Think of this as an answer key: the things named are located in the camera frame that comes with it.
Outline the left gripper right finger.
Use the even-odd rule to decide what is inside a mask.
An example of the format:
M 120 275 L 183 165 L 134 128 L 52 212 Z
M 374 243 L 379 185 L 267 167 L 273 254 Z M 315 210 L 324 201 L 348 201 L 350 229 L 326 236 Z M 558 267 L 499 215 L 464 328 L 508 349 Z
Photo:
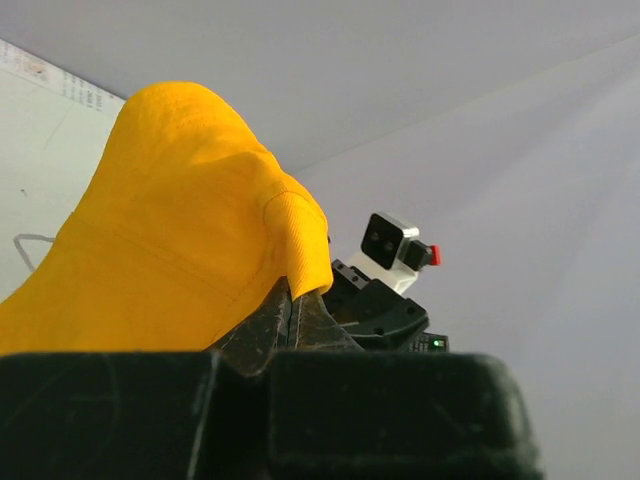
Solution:
M 318 290 L 300 296 L 292 304 L 291 348 L 321 352 L 363 351 L 329 314 Z

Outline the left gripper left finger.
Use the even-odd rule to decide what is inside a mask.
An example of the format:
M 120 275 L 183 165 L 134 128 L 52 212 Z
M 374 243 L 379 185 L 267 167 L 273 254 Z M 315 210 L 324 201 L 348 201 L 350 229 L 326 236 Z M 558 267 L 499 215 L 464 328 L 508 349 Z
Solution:
M 272 354 L 287 346 L 291 311 L 289 284 L 281 277 L 249 316 L 212 344 L 212 350 L 241 375 L 260 375 Z

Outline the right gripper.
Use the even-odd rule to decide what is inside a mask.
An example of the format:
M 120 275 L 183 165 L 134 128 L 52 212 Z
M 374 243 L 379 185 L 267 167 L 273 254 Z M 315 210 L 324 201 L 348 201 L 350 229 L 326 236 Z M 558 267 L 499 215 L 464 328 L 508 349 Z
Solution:
M 407 351 L 429 326 L 425 308 L 379 279 L 339 260 L 333 285 L 323 295 L 333 319 L 365 350 Z

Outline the yellow bucket hat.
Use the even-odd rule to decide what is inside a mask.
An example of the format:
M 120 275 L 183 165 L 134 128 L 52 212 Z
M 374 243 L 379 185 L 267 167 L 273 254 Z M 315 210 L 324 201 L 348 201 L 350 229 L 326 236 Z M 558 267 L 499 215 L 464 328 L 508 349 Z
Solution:
M 332 285 L 329 226 L 221 97 L 165 82 L 130 97 L 79 204 L 1 305 L 1 350 L 199 351 L 286 279 Z

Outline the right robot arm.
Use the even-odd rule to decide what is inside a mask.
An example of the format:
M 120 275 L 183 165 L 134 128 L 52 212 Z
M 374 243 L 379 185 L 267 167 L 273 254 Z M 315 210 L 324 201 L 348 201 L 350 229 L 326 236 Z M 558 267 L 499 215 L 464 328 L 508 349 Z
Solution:
M 425 308 L 379 279 L 339 260 L 333 285 L 323 295 L 327 311 L 347 334 L 369 351 L 447 352 L 449 338 L 430 333 Z

